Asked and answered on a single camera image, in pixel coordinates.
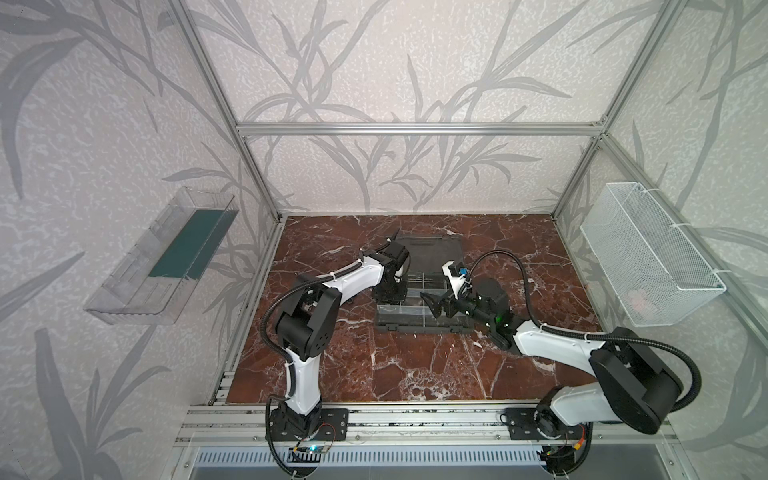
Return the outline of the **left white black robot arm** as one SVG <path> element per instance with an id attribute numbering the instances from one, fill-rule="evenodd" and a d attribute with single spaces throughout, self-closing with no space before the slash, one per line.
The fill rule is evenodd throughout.
<path id="1" fill-rule="evenodd" d="M 320 357 L 335 331 L 341 306 L 370 289 L 376 300 L 405 298 L 410 264 L 406 246 L 393 237 L 377 249 L 363 250 L 339 270 L 301 275 L 280 295 L 259 322 L 262 342 L 281 356 L 287 372 L 286 393 L 270 420 L 312 428 L 322 408 Z"/>

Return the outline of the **grey plastic compartment organizer box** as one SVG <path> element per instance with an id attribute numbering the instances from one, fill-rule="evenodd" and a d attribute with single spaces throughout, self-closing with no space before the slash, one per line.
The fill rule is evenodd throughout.
<path id="1" fill-rule="evenodd" d="M 376 301 L 375 328 L 380 332 L 417 335 L 471 333 L 474 330 L 471 319 L 459 313 L 451 318 L 434 317 L 420 296 L 422 292 L 440 296 L 450 289 L 442 265 L 449 260 L 463 259 L 461 237 L 409 235 L 399 237 L 397 242 L 409 252 L 404 277 L 407 292 L 400 301 Z"/>

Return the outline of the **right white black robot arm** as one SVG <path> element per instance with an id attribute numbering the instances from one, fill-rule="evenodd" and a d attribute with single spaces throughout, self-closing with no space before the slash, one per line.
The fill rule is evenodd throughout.
<path id="1" fill-rule="evenodd" d="M 501 350 L 552 360 L 593 377 L 589 384 L 556 387 L 540 400 L 536 418 L 545 435 L 592 422 L 622 423 L 651 435 L 670 413 L 696 400 L 703 386 L 698 365 L 682 350 L 623 327 L 579 332 L 522 317 L 492 279 L 470 284 L 453 278 L 445 293 L 420 297 L 436 317 L 463 314 L 486 328 Z"/>

